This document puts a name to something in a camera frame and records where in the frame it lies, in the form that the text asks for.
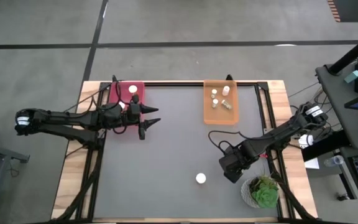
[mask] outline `orange tray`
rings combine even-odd
[[[230,87],[227,96],[222,95],[224,86]],[[212,90],[218,93],[215,99],[219,100],[216,108],[212,108]],[[222,100],[226,100],[232,109],[229,110],[222,105]],[[239,122],[239,100],[237,94],[237,83],[232,80],[204,80],[204,122],[206,124],[234,125]]]

